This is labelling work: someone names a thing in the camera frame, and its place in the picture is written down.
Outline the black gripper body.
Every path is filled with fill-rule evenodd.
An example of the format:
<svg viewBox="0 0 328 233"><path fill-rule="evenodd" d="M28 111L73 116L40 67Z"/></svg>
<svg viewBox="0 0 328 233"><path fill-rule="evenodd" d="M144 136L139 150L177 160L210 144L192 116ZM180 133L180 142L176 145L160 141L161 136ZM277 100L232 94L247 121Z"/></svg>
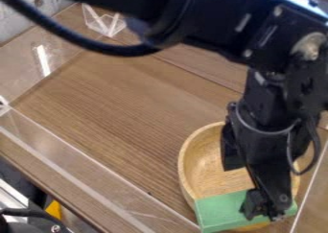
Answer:
<svg viewBox="0 0 328 233"><path fill-rule="evenodd" d="M314 154L310 163L318 159L315 118L309 114L290 116L275 110L268 122L262 124L244 102L231 102L223 128L232 130L254 189L270 199L278 210L286 211L293 203L291 178L311 169L297 169L294 162L307 148L313 148Z"/></svg>

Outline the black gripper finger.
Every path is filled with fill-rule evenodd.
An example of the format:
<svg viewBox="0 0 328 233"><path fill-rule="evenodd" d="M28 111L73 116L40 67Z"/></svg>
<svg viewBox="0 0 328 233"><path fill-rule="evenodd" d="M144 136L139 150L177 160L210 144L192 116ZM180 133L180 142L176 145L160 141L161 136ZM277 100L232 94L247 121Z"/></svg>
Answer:
<svg viewBox="0 0 328 233"><path fill-rule="evenodd" d="M231 128L223 128L222 130L220 158L224 171L232 171L244 167Z"/></svg>
<svg viewBox="0 0 328 233"><path fill-rule="evenodd" d="M262 195L258 189L246 191L239 212L243 214L247 221L251 221L258 216L266 217L268 221L278 221L285 215L285 211L274 207L273 202Z"/></svg>

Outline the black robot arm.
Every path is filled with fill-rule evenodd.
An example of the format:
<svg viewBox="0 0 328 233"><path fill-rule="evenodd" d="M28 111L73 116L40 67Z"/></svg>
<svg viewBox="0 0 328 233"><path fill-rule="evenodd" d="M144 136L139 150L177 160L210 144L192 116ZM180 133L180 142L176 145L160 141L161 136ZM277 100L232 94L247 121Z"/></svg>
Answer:
<svg viewBox="0 0 328 233"><path fill-rule="evenodd" d="M86 48L136 57L184 43L248 68L242 98L227 106L223 167L244 168L254 187L246 219L290 208L293 166L319 150L315 125L328 110L328 13L314 0L73 0L120 12L139 36L132 46Z"/></svg>

